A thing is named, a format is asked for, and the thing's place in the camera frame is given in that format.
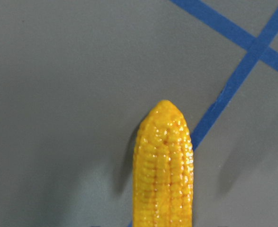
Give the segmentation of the yellow corn cob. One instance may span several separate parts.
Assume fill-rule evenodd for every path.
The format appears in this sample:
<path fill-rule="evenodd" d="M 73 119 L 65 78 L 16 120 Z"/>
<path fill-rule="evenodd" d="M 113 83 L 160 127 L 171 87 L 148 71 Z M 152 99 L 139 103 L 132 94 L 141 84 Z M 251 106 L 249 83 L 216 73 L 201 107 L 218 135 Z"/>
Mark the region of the yellow corn cob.
<path fill-rule="evenodd" d="M 141 122 L 133 154 L 134 227 L 190 227 L 194 151 L 182 112 L 160 101 Z"/>

